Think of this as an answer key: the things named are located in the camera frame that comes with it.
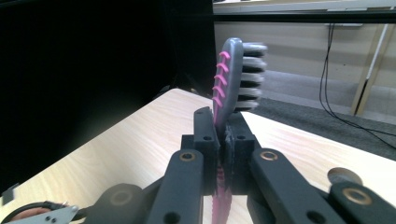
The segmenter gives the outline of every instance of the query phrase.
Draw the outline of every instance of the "light wood tabletop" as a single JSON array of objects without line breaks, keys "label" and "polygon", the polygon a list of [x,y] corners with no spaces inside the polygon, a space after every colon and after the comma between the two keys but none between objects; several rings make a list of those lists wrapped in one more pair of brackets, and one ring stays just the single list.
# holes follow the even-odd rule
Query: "light wood tabletop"
[{"label": "light wood tabletop", "polygon": [[[90,142],[19,185],[15,200],[0,207],[0,220],[14,209],[53,201],[93,205],[119,183],[142,189],[164,175],[181,136],[193,134],[193,112],[209,99],[173,89],[99,134]],[[262,147],[282,152],[308,182],[325,191],[334,167],[356,173],[363,185],[396,205],[396,162],[307,133],[252,113],[243,113]],[[252,223],[246,196],[233,196],[229,223]],[[204,198],[204,223],[211,222],[211,197]]]}]

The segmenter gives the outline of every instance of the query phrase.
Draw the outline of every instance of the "brush handle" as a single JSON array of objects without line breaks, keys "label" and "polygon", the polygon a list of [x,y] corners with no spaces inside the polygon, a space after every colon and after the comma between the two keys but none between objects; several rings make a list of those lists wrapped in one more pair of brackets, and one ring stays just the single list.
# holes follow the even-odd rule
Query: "brush handle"
[{"label": "brush handle", "polygon": [[225,132],[228,117],[235,110],[243,68],[244,47],[240,38],[229,38],[219,54],[213,87],[214,124],[219,139]]}]

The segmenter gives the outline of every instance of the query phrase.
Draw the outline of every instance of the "brush bristle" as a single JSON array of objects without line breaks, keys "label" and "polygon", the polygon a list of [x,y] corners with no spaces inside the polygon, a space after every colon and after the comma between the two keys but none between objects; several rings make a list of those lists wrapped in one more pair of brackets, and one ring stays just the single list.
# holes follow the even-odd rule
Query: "brush bristle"
[{"label": "brush bristle", "polygon": [[244,57],[241,84],[235,111],[249,111],[259,106],[262,97],[262,83],[267,63],[263,57],[267,47],[262,43],[243,43]]}]

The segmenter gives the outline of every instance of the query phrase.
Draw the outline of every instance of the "metal bracket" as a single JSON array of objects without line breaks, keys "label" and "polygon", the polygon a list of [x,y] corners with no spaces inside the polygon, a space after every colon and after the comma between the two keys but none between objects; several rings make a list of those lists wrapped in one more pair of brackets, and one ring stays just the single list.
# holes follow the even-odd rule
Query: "metal bracket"
[{"label": "metal bracket", "polygon": [[52,224],[52,223],[69,223],[78,211],[78,206],[67,206],[48,213],[40,214],[33,217],[12,221],[12,224]]}]

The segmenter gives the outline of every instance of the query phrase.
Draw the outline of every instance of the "dark background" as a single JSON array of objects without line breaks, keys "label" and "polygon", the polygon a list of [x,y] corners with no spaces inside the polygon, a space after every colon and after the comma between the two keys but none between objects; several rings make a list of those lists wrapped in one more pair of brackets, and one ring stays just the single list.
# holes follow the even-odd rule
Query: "dark background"
[{"label": "dark background", "polygon": [[0,1],[0,191],[169,86],[210,95],[211,1]]}]

